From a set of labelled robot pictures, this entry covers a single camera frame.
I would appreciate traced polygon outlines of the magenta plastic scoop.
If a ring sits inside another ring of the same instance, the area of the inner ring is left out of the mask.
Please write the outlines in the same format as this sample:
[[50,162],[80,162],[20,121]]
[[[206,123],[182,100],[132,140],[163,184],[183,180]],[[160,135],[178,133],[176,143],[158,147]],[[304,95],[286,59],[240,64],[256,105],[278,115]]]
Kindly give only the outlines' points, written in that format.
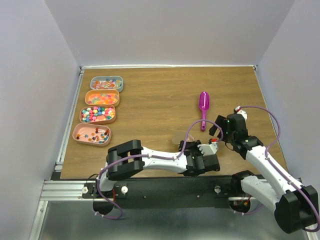
[[207,111],[210,108],[210,95],[208,92],[203,91],[199,95],[198,107],[201,111],[201,127],[200,130],[204,132],[206,130]]

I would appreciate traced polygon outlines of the white jar lid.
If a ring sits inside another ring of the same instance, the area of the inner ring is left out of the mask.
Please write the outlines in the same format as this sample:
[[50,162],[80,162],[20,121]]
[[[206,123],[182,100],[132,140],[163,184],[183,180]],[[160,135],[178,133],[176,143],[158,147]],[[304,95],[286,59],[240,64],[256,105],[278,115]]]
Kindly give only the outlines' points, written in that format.
[[181,143],[183,144],[185,142],[185,141],[183,141],[183,137],[185,135],[186,135],[185,132],[179,132],[179,133],[175,134],[171,139],[172,144],[175,146],[179,146]]

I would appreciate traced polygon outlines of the pink tray of lollipops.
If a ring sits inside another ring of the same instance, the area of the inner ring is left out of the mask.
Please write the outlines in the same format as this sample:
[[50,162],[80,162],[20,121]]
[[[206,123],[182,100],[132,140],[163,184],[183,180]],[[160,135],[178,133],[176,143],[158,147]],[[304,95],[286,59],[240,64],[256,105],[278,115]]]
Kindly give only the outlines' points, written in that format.
[[79,123],[73,130],[72,138],[80,144],[104,147],[111,141],[112,132],[105,125]]

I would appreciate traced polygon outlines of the pink tray of candies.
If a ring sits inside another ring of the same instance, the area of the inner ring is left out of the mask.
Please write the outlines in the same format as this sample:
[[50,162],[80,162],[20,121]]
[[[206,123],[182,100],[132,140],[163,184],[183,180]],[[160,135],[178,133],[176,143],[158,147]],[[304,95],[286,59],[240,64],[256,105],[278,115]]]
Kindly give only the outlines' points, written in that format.
[[93,125],[110,124],[116,120],[116,108],[111,104],[86,106],[80,111],[79,120]]

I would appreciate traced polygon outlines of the clear plastic jar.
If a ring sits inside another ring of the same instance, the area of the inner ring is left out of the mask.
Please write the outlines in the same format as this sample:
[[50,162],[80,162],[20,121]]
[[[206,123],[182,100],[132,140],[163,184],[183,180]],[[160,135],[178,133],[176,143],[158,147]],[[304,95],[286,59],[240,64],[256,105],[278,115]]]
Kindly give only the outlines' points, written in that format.
[[194,141],[195,141],[194,137],[193,137],[192,135],[190,135],[190,134],[186,134],[186,135],[182,138],[182,140],[183,140],[184,142],[186,142],[186,143],[191,143],[191,142],[194,142]]

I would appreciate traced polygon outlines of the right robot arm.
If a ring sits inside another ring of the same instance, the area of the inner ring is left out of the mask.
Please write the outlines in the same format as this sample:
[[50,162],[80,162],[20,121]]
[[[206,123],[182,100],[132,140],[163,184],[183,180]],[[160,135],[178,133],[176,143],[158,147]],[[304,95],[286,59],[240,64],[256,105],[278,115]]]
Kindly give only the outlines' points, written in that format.
[[246,193],[257,199],[273,212],[278,226],[287,234],[298,230],[319,231],[317,190],[292,177],[256,136],[249,135],[243,115],[219,115],[209,134],[212,136],[216,131],[220,131],[218,138],[222,142],[230,144],[233,151],[251,163],[265,179],[260,180],[249,170],[233,174],[230,191],[234,195]]

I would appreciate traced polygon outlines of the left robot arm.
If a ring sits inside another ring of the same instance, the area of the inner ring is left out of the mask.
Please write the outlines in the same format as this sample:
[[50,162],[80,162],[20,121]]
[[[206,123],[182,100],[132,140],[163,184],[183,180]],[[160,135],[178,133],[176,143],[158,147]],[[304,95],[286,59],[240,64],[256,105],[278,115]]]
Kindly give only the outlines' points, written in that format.
[[178,152],[156,151],[142,146],[134,139],[108,150],[106,165],[101,169],[93,191],[107,197],[115,182],[129,179],[143,170],[165,170],[185,177],[197,177],[207,172],[220,171],[215,142],[202,144],[182,140]]

